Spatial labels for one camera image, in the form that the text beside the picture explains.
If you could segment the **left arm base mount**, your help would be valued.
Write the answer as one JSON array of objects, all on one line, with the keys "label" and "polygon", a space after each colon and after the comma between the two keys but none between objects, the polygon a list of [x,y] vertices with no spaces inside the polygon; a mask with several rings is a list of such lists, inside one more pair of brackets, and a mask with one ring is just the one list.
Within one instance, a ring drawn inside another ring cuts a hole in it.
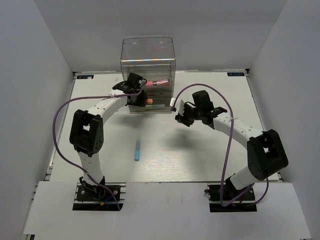
[{"label": "left arm base mount", "polygon": [[125,202],[126,183],[110,183],[106,186],[112,191],[120,208],[118,208],[114,198],[107,190],[103,190],[102,194],[97,195],[78,183],[72,210],[100,212],[120,211]]}]

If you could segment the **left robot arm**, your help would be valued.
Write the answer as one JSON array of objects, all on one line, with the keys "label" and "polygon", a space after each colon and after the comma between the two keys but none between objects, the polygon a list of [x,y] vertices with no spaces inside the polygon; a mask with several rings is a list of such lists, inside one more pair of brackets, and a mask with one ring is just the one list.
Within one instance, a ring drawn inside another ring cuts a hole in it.
[{"label": "left robot arm", "polygon": [[80,183],[94,199],[105,196],[105,177],[101,171],[99,151],[104,144],[104,124],[124,106],[144,107],[147,93],[142,89],[147,80],[130,73],[127,80],[112,87],[110,94],[87,110],[77,110],[73,115],[69,142],[78,153],[81,166],[86,170]]}]

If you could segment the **clear acrylic drawer organizer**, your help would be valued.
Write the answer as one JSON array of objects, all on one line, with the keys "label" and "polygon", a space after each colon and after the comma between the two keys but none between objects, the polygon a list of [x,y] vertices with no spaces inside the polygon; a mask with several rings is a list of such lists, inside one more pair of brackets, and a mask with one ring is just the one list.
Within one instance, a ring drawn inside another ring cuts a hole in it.
[{"label": "clear acrylic drawer organizer", "polygon": [[170,36],[145,35],[130,36],[122,41],[120,58],[122,77],[126,80],[130,73],[135,73],[147,81],[168,79],[170,85],[142,87],[152,105],[165,105],[162,111],[146,111],[145,106],[130,106],[131,113],[168,113],[173,97],[176,74],[176,56],[174,41]]}]

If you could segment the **green highlighter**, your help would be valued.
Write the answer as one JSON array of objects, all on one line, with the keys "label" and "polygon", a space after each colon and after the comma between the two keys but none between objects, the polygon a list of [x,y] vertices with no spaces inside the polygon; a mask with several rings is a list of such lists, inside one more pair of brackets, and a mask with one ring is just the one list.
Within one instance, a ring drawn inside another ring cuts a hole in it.
[{"label": "green highlighter", "polygon": [[146,105],[144,108],[146,111],[157,112],[157,111],[163,111],[166,108],[166,106],[164,104],[156,104],[156,105],[152,104],[152,105]]}]

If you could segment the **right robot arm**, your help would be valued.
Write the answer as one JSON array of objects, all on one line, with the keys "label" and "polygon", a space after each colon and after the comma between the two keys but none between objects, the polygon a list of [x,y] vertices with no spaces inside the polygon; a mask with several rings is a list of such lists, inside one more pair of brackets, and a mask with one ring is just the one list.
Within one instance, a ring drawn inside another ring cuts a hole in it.
[{"label": "right robot arm", "polygon": [[277,131],[253,128],[222,107],[215,107],[205,90],[193,93],[193,103],[172,98],[170,106],[177,112],[175,120],[187,127],[194,121],[232,137],[247,151],[247,166],[227,178],[226,195],[236,200],[244,193],[244,188],[286,168],[289,164],[281,138]]}]

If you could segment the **blue highlighter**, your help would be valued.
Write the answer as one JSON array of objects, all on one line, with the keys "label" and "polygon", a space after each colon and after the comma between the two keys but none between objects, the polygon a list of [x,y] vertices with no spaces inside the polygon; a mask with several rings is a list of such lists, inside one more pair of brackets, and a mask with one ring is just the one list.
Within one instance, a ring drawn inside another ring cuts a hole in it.
[{"label": "blue highlighter", "polygon": [[138,162],[140,160],[141,155],[141,140],[138,139],[135,143],[135,150],[134,150],[134,161]]}]

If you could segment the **pink capped marker tube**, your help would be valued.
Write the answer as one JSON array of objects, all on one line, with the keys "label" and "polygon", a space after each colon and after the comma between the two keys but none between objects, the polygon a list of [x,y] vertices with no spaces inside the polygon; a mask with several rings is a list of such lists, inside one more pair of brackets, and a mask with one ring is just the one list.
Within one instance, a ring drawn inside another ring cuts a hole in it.
[{"label": "pink capped marker tube", "polygon": [[148,80],[145,84],[146,87],[156,87],[156,86],[167,86],[170,85],[170,81],[166,79],[160,79],[160,80]]}]

